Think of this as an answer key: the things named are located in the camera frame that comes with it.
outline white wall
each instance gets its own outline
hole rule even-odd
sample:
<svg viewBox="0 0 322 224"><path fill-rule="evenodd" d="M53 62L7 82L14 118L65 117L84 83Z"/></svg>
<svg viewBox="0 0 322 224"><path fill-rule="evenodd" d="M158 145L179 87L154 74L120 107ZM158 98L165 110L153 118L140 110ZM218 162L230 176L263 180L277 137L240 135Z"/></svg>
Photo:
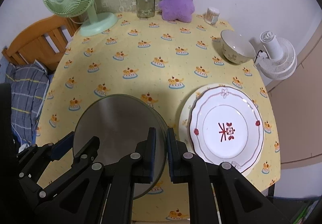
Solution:
<svg viewBox="0 0 322 224"><path fill-rule="evenodd" d="M276 197L308 198L322 195L322 162L297 169L282 169L275 184Z"/></svg>
<svg viewBox="0 0 322 224"><path fill-rule="evenodd" d="M290 40L299 53L322 20L316 0L194 0L194 4L197 13L205 12L208 6L220 9L221 17L251 40L255 49L260 33L272 30ZM50 15L42 0L4 0L0 7L0 48L9 46L28 25Z"/></svg>

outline gray plaid fabric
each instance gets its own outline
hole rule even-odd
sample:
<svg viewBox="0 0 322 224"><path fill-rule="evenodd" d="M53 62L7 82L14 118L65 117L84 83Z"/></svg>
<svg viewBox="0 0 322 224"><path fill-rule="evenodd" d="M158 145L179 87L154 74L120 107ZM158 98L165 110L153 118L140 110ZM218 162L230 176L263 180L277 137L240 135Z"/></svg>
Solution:
<svg viewBox="0 0 322 224"><path fill-rule="evenodd" d="M36 142L36 127L49 87L47 69L35 60L34 64L9 64L5 81L11 85L11 126L21 145Z"/></svg>

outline white bowl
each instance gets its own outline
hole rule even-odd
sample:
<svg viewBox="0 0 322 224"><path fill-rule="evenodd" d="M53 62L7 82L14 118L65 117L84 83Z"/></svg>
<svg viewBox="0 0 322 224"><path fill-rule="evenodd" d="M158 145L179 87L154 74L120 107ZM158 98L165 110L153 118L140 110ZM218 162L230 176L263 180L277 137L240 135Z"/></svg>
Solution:
<svg viewBox="0 0 322 224"><path fill-rule="evenodd" d="M235 31L223 30L220 35L223 54L229 61L242 64L255 58L252 44Z"/></svg>

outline yellow tablecloth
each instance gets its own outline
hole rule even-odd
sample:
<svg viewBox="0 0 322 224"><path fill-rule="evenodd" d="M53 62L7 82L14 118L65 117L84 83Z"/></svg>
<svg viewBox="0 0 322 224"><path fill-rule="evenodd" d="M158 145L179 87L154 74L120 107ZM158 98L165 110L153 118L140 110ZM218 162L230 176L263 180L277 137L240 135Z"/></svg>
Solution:
<svg viewBox="0 0 322 224"><path fill-rule="evenodd" d="M105 34L74 36L50 85L36 143L57 142L75 130L89 105L101 96L116 93L132 95L153 106L178 135L178 125L184 123L179 121L181 109L195 90L212 83L234 86L232 82L237 77L242 91L258 105L266 131L271 132L265 133L260 161L247 179L260 191L276 182L280 178L280 154L271 104L253 61L233 65L222 55L217 40L222 30L232 30L229 23L219 20L212 27L200 15L194 15L191 23L166 22L159 15L140 20L133 13L123 13L119 18ZM71 163L71 152L61 161L52 162L39 184L48 185ZM150 194L133 202L132 219L186 218L187 185L172 184L166 166Z"/></svg>

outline white plate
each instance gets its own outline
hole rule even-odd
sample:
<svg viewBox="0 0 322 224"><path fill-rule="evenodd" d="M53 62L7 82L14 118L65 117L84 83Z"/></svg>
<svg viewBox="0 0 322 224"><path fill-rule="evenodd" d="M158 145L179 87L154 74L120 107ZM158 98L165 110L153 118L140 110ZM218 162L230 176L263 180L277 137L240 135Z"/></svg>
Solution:
<svg viewBox="0 0 322 224"><path fill-rule="evenodd" d="M211 88L195 102L189 120L194 150L205 161L230 162L240 172L260 156L264 129L252 100L230 86Z"/></svg>

